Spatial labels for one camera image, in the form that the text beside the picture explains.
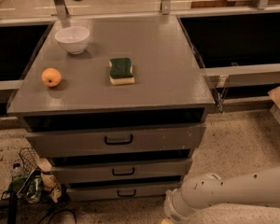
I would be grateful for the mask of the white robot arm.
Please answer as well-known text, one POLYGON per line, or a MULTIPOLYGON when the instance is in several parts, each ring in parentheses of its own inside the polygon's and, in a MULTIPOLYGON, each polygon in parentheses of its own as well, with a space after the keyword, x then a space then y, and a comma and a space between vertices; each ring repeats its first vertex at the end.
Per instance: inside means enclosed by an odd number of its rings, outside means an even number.
POLYGON ((280 166, 225 179, 214 173, 189 178, 166 191, 160 224, 186 224, 195 211, 222 203, 280 208, 280 166))

